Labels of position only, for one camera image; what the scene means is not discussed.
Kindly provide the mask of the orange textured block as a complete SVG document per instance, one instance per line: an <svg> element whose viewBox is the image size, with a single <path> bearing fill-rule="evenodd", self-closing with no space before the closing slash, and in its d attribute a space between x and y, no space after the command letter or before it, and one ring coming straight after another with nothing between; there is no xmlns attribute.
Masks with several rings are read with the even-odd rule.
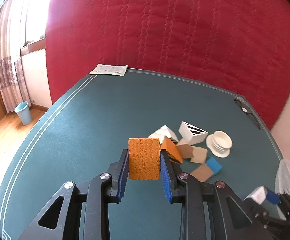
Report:
<svg viewBox="0 0 290 240"><path fill-rule="evenodd" d="M129 178L158 180L160 176L159 138L129 138Z"/></svg>

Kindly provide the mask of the light blue waste bin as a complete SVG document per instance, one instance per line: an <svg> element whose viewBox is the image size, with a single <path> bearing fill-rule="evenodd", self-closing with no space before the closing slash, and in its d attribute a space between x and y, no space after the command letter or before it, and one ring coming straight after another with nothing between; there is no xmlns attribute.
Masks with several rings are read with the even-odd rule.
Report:
<svg viewBox="0 0 290 240"><path fill-rule="evenodd" d="M28 125L32 121L29 105L27 101L21 102L16 106L14 112L18 115L24 126Z"/></svg>

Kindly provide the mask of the black wrist watch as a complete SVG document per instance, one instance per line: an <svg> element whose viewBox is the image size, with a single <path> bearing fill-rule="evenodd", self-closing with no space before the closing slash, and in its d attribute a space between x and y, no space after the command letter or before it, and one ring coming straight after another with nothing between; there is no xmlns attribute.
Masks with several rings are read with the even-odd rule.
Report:
<svg viewBox="0 0 290 240"><path fill-rule="evenodd" d="M261 129L261 124L260 124L260 122L258 121L258 119L256 118L256 116L252 113L252 112L250 112L249 110L247 110L244 106L243 106L243 103L240 101L240 100L238 100L238 99L234 99L233 100L238 106L239 106L239 108L241 109L241 111L245 114L245 115L247 115L253 122L254 122L254 124L256 125L256 127L260 130Z"/></svg>

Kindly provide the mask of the orange triangular block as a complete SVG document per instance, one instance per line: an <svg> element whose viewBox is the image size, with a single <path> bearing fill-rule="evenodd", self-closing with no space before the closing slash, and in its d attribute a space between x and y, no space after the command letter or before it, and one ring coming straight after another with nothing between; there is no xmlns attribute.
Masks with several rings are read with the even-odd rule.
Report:
<svg viewBox="0 0 290 240"><path fill-rule="evenodd" d="M160 146L160 150L165 150L167 152L169 159L172 162L178 163L178 164L183 163L183 158L180 155L176 145L168 137L166 136L164 137L163 142Z"/></svg>

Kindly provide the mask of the white striped triangular block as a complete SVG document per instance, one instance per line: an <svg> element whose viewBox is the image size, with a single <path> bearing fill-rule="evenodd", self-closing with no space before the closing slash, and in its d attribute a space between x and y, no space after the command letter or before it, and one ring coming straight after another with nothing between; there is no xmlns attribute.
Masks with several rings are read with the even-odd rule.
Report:
<svg viewBox="0 0 290 240"><path fill-rule="evenodd" d="M201 143L208 136L207 131L184 121L182 121L180 124L179 133L189 145Z"/></svg>

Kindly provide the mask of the white paper leaflet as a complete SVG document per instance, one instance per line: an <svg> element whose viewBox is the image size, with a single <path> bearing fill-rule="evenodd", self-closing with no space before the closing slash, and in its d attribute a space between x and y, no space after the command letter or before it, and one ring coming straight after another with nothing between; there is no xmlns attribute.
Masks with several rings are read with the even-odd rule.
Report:
<svg viewBox="0 0 290 240"><path fill-rule="evenodd" d="M97 64L97 66L89 72L89 75L114 75L114 76L124 76L127 71L128 65L116 66L116 65L106 65Z"/></svg>

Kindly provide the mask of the tan wooden square block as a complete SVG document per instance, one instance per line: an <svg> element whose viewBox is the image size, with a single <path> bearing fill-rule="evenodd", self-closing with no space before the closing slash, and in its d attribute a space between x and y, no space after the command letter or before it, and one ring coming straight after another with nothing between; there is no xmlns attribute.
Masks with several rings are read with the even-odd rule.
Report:
<svg viewBox="0 0 290 240"><path fill-rule="evenodd" d="M209 166L204 163L198 166L194 171L192 171L190 175L196 178L199 182L204 183L209 180L214 175L214 173L209 168Z"/></svg>

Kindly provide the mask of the blue block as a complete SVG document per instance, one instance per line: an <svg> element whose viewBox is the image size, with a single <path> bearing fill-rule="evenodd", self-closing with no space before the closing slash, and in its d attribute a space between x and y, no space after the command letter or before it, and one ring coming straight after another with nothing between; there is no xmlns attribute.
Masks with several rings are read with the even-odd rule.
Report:
<svg viewBox="0 0 290 240"><path fill-rule="evenodd" d="M218 163L216 161L216 159L214 159L213 157L210 157L207 161L206 161L206 165L208 166L208 168L213 172L213 175L217 174L220 170L223 169L223 167L220 165L220 163Z"/></svg>

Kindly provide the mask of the patterned window curtain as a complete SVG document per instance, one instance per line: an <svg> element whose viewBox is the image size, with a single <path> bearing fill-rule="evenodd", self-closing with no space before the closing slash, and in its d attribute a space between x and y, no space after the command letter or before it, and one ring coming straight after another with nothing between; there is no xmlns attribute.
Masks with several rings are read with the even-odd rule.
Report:
<svg viewBox="0 0 290 240"><path fill-rule="evenodd" d="M0 9L0 93L7 112L30 102L21 59L21 0L7 0Z"/></svg>

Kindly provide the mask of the white triangular prism block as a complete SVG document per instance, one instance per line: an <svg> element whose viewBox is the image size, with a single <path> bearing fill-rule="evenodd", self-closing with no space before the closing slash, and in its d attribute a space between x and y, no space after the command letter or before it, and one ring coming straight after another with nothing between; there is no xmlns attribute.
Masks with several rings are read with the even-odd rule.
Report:
<svg viewBox="0 0 290 240"><path fill-rule="evenodd" d="M160 145L163 143L165 137L170 139L174 144L177 144L179 142L176 134L166 125L163 125L154 133L150 134L148 137L159 138Z"/></svg>

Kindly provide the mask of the red quilted mattress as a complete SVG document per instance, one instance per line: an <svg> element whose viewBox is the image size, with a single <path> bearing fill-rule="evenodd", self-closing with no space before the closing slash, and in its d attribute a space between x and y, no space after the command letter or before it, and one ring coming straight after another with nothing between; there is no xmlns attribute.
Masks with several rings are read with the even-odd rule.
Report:
<svg viewBox="0 0 290 240"><path fill-rule="evenodd" d="M45 40L52 101L99 63L238 93L268 128L290 94L287 0L51 0Z"/></svg>

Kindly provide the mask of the light beige wooden block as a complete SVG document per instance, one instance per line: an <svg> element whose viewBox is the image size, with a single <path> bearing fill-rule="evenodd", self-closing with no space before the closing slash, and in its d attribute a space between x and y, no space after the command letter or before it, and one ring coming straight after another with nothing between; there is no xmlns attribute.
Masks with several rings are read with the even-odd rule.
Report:
<svg viewBox="0 0 290 240"><path fill-rule="evenodd" d="M202 147L192 146L192 163L203 164L206 161L208 150Z"/></svg>

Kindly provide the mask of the brown wooden cube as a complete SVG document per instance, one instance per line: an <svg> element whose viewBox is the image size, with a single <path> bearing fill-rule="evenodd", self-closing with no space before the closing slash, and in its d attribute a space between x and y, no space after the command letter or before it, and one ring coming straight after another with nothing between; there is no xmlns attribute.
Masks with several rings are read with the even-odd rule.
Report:
<svg viewBox="0 0 290 240"><path fill-rule="evenodd" d="M180 153L182 159L191 159L193 158L193 147L188 144L188 142L182 138L177 144L176 148Z"/></svg>

